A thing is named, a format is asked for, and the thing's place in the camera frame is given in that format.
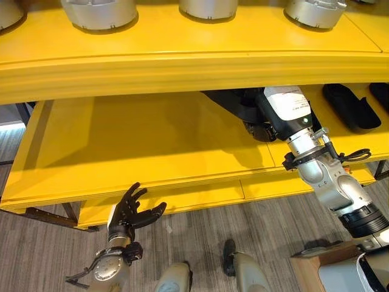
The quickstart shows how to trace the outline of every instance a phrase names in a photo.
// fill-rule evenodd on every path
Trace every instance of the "yellow shelving unit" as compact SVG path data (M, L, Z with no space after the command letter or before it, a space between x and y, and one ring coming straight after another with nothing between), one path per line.
M351 174L361 184L368 185L375 180L364 165L351 167ZM151 191L140 200L139 210L147 210L166 202L165 214L198 210L254 200L278 198L312 192L309 185L298 177L297 172L282 175L263 174L252 179L220 182L205 186L194 186L163 191ZM84 201L81 205L78 228L106 224L113 204L120 196Z
M318 31L286 18L285 4L242 0L233 19L210 24L177 1L138 1L135 23L102 35L73 27L59 2L32 0L0 36L0 103L389 80L389 55L352 16Z
M358 86L365 92L368 85ZM323 126L333 131L337 150L370 147L373 156L366 161L388 158L388 115L380 105L369 98L382 119L381 127L352 134L324 104L321 88L304 86L302 90ZM0 208L23 213L27 207L105 201L123 195L135 181L150 192L166 191L164 196L170 196L172 189L239 179L272 175L276 181L286 173L281 162L288 151L282 142L255 141L238 118L200 92L45 101L38 104L28 124ZM288 193L309 191L297 181L293 182L297 188ZM285 193L286 185L268 184L274 192L254 193L275 197ZM214 198L210 195L210 201L201 204L202 196L193 195L197 203L187 205L189 199L183 199L175 208L189 210L242 200L236 194L220 196L217 202Z

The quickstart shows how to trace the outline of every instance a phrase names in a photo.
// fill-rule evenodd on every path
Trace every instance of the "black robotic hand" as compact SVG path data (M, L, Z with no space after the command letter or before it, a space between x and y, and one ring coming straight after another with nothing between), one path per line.
M128 237L133 242L135 229L154 223L165 212L167 204L160 203L153 209L138 213L140 202L137 200L147 193L147 189L141 189L133 195L139 186L139 182L133 184L124 194L122 200L117 203L111 221L108 223L109 241L116 237Z

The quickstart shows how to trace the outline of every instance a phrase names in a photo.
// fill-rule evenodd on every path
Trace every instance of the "black cable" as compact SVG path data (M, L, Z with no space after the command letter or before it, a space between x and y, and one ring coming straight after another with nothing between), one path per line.
M369 148L363 148L360 150L357 150L355 152L352 152L350 155L345 155L344 153L337 154L335 147L333 146L332 142L327 142L325 144L325 147L328 149L329 153L331 154L332 158L339 159L340 162L354 162L354 161L361 161L366 158L369 158L371 156L371 152Z
M369 148L364 148L352 152L350 155L345 156L344 153L339 154L339 160L341 162L353 162L353 161L361 161L371 156L371 152Z

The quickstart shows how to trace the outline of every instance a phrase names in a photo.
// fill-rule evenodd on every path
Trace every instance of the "gray carpet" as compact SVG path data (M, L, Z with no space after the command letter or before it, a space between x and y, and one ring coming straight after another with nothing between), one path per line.
M3 151L6 144L3 137ZM8 171L0 167L0 184ZM367 191L388 216L388 179ZM63 213L61 206L54 209ZM5 212L0 212L0 228L1 292L82 291L65 284L64 277L82 271L106 247L105 228L90 234ZM236 291L235 280L221 269L228 238L258 260L274 292L299 292L289 257L310 242L350 236L314 194L167 215L137 231L144 258L133 264L124 291L152 291L161 272L183 260L194 271L192 292Z

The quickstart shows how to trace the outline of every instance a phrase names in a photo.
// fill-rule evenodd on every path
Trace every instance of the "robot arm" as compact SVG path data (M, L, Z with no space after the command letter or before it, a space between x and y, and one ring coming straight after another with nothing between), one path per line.
M121 292L128 280L132 262L142 258L143 249L134 242L135 229L154 223L165 212L166 203L151 210L138 213L138 199L146 189L133 195L140 186L137 182L129 188L123 198L112 207L108 221L109 248L97 253L89 268L82 273L66 277L66 282L87 289L88 292ZM93 273L91 285L78 283L82 277Z
M225 91L204 93L221 106L226 103L222 100ZM247 89L244 96L245 104L248 104L247 99L251 101L250 111L255 104L261 113L258 120L262 123L265 118L270 123L270 130L269 125L261 124L266 125L269 137L286 141L291 149L285 156L285 168L298 170L300 177L315 190L319 201L338 216L356 245L364 251L389 246L388 220L358 181L342 167L343 161L369 157L369 150L362 149L349 156L338 155L328 136L328 129L313 132L310 106L298 86ZM236 115L243 116L241 111Z

